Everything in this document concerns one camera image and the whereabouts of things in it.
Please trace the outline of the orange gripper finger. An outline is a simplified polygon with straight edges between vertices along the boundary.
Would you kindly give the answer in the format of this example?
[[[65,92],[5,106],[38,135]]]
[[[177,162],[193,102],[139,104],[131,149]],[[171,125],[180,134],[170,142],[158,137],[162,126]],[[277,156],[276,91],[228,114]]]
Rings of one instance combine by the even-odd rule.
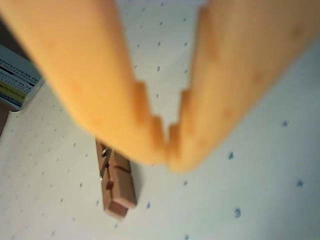
[[[113,0],[3,0],[0,15],[72,119],[139,164],[167,162]]]
[[[210,0],[199,11],[190,89],[168,167],[193,169],[320,32],[317,0]]]

